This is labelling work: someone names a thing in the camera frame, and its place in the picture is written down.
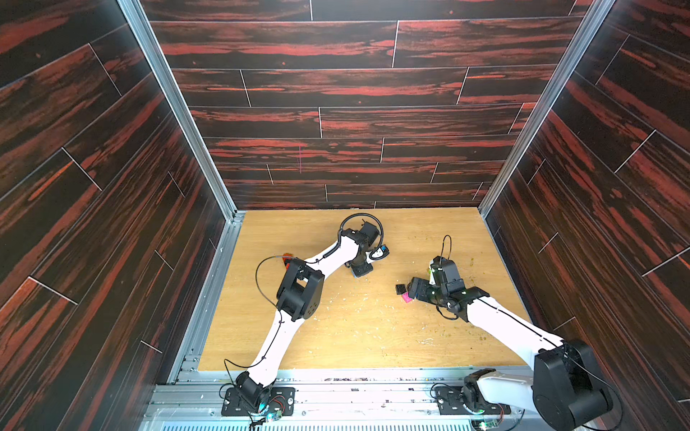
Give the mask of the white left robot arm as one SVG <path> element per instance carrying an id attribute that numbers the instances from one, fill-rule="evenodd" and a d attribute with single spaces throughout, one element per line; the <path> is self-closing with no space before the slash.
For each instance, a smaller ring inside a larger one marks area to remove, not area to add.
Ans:
<path id="1" fill-rule="evenodd" d="M 246 366 L 235 380 L 242 401 L 253 413 L 264 411 L 280 364 L 299 328 L 320 305 L 325 280 L 337 269 L 362 264 L 368 267 L 373 242 L 357 233 L 343 235 L 331 248 L 307 260 L 294 258 L 277 291 L 276 312 L 262 347 L 253 364 Z"/>

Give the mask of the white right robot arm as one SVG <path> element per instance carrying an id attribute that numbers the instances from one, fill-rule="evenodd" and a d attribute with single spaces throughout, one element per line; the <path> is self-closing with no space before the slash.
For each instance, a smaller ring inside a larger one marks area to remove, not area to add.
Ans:
<path id="1" fill-rule="evenodd" d="M 429 278 L 413 278 L 398 291 L 433 305 L 450 321 L 484 330 L 517 354 L 530 375 L 508 375 L 494 368 L 467 375 L 458 396 L 473 414 L 498 414 L 505 407 L 537 413 L 554 430 L 573 430 L 614 409 L 615 390 L 604 380 L 594 350 L 584 341 L 567 341 L 510 312 L 480 287 L 467 287 L 456 263 L 436 257 Z"/>

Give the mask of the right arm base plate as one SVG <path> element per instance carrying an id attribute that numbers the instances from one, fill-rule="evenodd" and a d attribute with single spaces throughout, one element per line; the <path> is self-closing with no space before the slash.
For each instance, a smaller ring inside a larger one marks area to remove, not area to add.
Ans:
<path id="1" fill-rule="evenodd" d="M 490 415 L 505 416 L 511 407 L 505 404 L 487 402 L 482 395 L 470 388 L 437 383 L 431 386 L 429 395 L 436 402 L 442 416 L 446 415 Z"/>

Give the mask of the aluminium corner post left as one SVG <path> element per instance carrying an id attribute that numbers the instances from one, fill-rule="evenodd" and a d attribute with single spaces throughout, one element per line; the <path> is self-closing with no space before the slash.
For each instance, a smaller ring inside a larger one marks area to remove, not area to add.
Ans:
<path id="1" fill-rule="evenodd" d="M 224 185 L 210 151 L 204 143 L 143 6 L 137 0 L 118 0 L 117 4 L 161 87 L 165 100 L 170 105 L 174 118 L 183 131 L 183 136 L 187 140 L 208 185 L 210 185 L 221 212 L 226 220 L 234 220 L 238 212 L 236 204 Z"/>

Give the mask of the aluminium corner post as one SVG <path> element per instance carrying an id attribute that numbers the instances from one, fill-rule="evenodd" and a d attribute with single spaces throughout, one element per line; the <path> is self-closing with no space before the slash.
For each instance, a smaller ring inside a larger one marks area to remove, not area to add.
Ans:
<path id="1" fill-rule="evenodd" d="M 137 0 L 118 0 L 117 4 L 161 87 L 165 100 L 170 105 L 174 118 L 183 131 L 183 136 L 187 140 L 208 185 L 210 185 L 221 212 L 226 220 L 234 220 L 238 212 L 236 204 L 224 185 L 210 151 L 204 143 L 143 6 Z"/>
<path id="2" fill-rule="evenodd" d="M 521 159 L 526 154 L 537 132 L 615 3 L 615 0 L 597 0 L 593 1 L 587 10 L 562 59 L 555 68 L 552 78 L 546 85 L 546 88 L 544 88 L 544 92 L 540 96 L 537 105 L 519 133 L 518 139 L 505 164 L 478 208 L 483 220 L 490 215 L 501 192 L 508 184 L 510 177 L 517 169 Z"/>

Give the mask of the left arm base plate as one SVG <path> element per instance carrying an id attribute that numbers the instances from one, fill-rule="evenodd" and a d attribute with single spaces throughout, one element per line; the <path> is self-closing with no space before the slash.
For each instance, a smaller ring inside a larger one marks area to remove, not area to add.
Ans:
<path id="1" fill-rule="evenodd" d="M 295 410 L 296 389 L 294 387 L 272 387 L 257 396 L 244 396 L 235 387 L 226 388 L 221 409 L 222 417 L 265 418 L 267 421 L 291 417 Z"/>

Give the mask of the aluminium front rail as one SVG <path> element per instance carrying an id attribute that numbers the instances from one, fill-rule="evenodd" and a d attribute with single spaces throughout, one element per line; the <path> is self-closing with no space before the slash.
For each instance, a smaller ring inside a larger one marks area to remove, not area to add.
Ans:
<path id="1" fill-rule="evenodd" d="M 286 415 L 256 425 L 263 430 L 546 430 L 535 412 L 498 409 L 479 415 L 449 400 L 474 370 L 464 368 L 304 369 L 278 374 L 292 397 L 277 404 Z M 174 384 L 158 385 L 143 430 L 249 430 L 241 412 L 226 417 L 224 396 L 236 373 L 185 368 Z"/>

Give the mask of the aluminium corner post right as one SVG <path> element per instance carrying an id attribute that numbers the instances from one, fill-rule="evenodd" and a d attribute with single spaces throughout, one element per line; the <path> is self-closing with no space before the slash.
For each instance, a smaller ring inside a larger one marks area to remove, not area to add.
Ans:
<path id="1" fill-rule="evenodd" d="M 555 68 L 552 78 L 546 85 L 546 88 L 544 88 L 544 92 L 540 96 L 537 105 L 519 133 L 518 139 L 505 164 L 478 208 L 483 220 L 490 215 L 501 192 L 508 184 L 510 177 L 517 169 L 521 159 L 526 154 L 537 132 L 615 3 L 615 0 L 597 0 L 593 1 L 587 10 L 562 59 Z"/>

